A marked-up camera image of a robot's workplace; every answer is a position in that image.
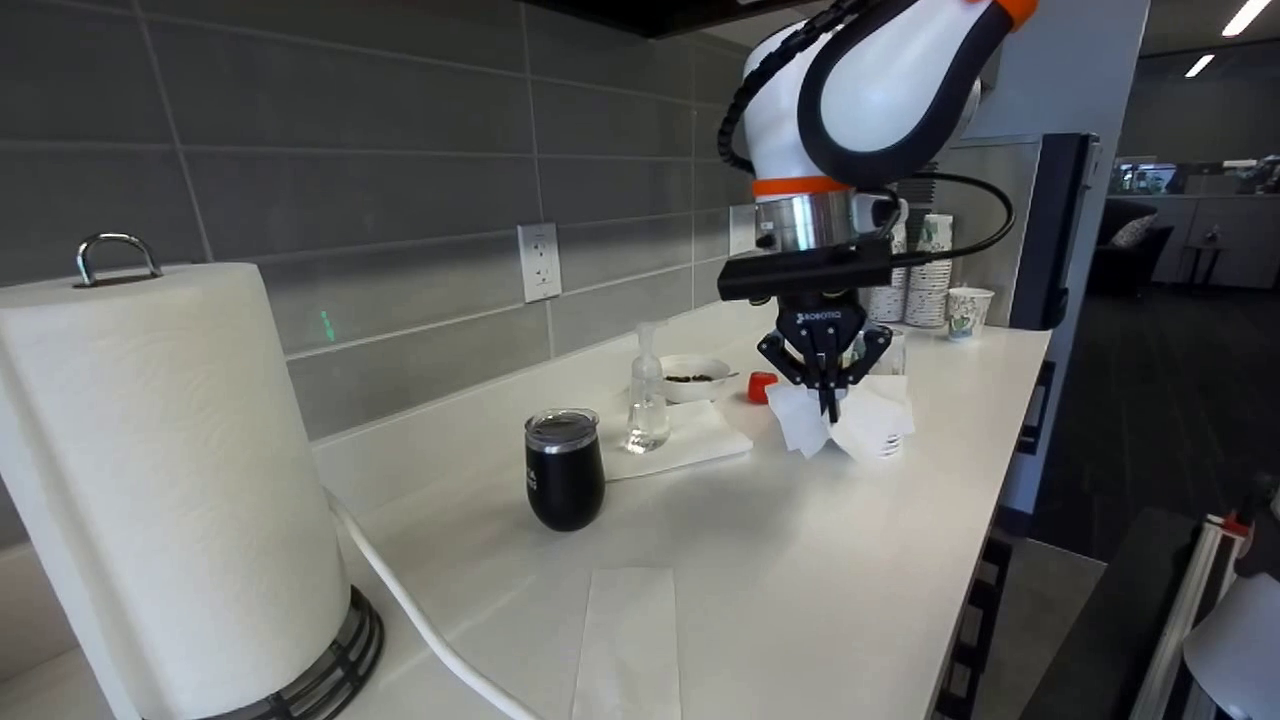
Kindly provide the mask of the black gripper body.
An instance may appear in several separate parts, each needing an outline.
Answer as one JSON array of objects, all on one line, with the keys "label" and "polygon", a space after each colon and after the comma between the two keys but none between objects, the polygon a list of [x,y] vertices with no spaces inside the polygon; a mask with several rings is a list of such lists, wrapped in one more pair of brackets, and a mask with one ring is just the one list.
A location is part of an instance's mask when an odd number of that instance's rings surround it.
[{"label": "black gripper body", "polygon": [[785,294],[772,331],[779,331],[798,356],[805,353],[822,367],[822,378],[832,378],[865,327],[884,325],[873,325],[857,294]]}]

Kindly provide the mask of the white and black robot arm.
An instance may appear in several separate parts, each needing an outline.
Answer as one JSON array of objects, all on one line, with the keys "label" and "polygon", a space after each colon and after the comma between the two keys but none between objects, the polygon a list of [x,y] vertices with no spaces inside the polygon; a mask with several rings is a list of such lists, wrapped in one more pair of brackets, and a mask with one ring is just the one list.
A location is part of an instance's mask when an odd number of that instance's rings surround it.
[{"label": "white and black robot arm", "polygon": [[956,246],[891,246],[895,183],[934,179],[980,72],[1032,10],[1036,0],[832,0],[745,65],[717,152],[749,177],[759,236],[719,267],[717,292],[779,306],[759,356],[827,423],[891,345],[862,292],[956,258]]}]

